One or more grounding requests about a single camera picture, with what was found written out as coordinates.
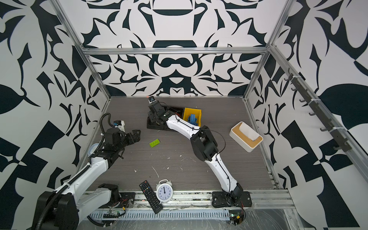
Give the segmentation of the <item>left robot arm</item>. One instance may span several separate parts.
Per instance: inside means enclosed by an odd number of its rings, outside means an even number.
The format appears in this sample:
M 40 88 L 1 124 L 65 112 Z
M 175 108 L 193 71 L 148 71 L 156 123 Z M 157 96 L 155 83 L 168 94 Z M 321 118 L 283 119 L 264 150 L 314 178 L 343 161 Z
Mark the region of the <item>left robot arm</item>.
M 118 186 L 102 184 L 92 194 L 83 197 L 93 182 L 122 157 L 125 148 L 140 141 L 141 131 L 125 132 L 123 120 L 108 122 L 105 130 L 99 121 L 101 140 L 90 147 L 87 164 L 70 180 L 52 192 L 44 192 L 37 200 L 33 230 L 75 230 L 79 224 L 101 206 L 115 207 L 120 203 Z

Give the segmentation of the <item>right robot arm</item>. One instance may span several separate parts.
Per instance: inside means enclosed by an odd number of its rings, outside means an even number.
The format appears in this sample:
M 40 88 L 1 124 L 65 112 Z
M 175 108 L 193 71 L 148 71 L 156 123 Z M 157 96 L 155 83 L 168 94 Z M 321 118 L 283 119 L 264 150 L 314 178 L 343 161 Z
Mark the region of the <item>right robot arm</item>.
M 153 96 L 149 97 L 149 109 L 148 116 L 152 123 L 174 130 L 190 140 L 195 156 L 205 162 L 218 179 L 227 198 L 227 205 L 239 202 L 243 188 L 225 166 L 212 130 L 207 126 L 200 127 L 197 121 L 189 122 L 169 106 L 164 108 Z

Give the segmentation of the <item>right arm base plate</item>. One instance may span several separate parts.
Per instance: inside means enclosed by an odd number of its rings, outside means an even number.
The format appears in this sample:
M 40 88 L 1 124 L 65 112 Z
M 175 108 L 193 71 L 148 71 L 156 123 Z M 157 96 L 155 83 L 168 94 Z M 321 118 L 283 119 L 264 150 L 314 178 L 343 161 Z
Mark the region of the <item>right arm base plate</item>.
M 212 192 L 212 206 L 214 208 L 245 207 L 250 208 L 253 203 L 249 192 L 244 191 L 239 199 L 235 201 L 226 192 Z

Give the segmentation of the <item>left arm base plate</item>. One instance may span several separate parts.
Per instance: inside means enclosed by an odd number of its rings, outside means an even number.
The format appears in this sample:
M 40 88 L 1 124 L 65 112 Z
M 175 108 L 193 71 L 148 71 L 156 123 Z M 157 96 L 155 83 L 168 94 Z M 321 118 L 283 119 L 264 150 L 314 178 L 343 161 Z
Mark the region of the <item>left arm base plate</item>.
M 131 208 L 135 203 L 135 195 L 134 192 L 123 192 L 119 193 L 118 202 L 108 205 L 109 208 Z

